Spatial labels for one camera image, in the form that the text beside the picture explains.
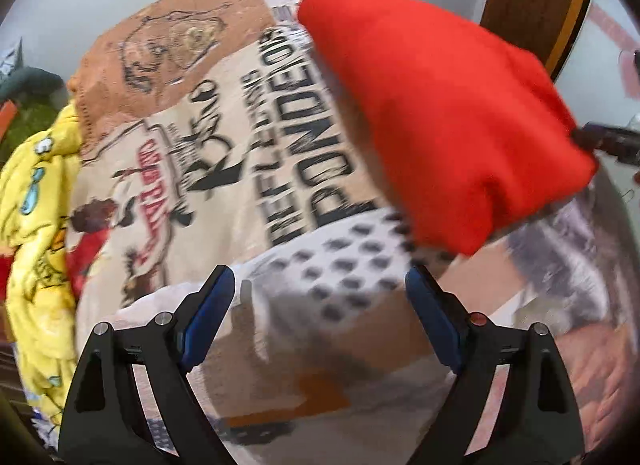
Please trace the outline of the printed newspaper car bedspread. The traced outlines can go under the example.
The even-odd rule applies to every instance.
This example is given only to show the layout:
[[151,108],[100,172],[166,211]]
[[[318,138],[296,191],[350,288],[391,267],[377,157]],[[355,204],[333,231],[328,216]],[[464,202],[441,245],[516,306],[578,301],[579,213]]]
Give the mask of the printed newspaper car bedspread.
[[74,94],[76,341],[174,311],[218,265],[235,292],[188,374],[242,464],[403,464],[454,384],[413,312],[422,263],[497,324],[544,323],[587,452],[639,410],[639,255],[598,166],[471,255],[416,242],[302,0],[159,0],[100,36]]

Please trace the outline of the dark green cushion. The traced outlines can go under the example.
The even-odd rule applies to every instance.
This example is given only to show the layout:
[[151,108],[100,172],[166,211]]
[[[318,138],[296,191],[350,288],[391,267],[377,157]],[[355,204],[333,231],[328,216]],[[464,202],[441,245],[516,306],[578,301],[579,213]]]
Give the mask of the dark green cushion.
[[63,86],[61,76],[32,66],[23,66],[1,82],[0,101],[16,100],[22,95],[47,97]]

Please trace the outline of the red sweatshirt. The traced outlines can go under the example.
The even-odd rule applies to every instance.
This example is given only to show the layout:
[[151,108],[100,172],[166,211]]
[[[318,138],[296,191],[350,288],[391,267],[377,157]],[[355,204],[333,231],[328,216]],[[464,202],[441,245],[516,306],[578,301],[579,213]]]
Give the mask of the red sweatshirt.
[[302,0],[420,244],[471,255],[597,171],[530,52],[420,0]]

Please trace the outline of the yellow cartoon pajama garment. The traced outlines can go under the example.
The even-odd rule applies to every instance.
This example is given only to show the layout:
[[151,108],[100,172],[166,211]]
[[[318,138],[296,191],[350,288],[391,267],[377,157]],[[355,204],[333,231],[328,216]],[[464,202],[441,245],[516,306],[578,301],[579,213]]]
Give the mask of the yellow cartoon pajama garment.
[[6,312],[27,401],[61,425],[76,363],[76,298],[67,277],[68,205],[80,168],[75,102],[18,146],[1,172],[1,248],[12,251]]

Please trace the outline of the orange box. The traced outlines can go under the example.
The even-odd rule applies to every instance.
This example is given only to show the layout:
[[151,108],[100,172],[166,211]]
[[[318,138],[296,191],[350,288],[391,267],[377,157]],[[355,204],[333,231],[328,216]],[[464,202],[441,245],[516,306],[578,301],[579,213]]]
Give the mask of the orange box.
[[0,140],[2,140],[4,136],[6,136],[6,132],[8,131],[16,114],[17,114],[17,106],[12,100],[8,99],[1,104]]

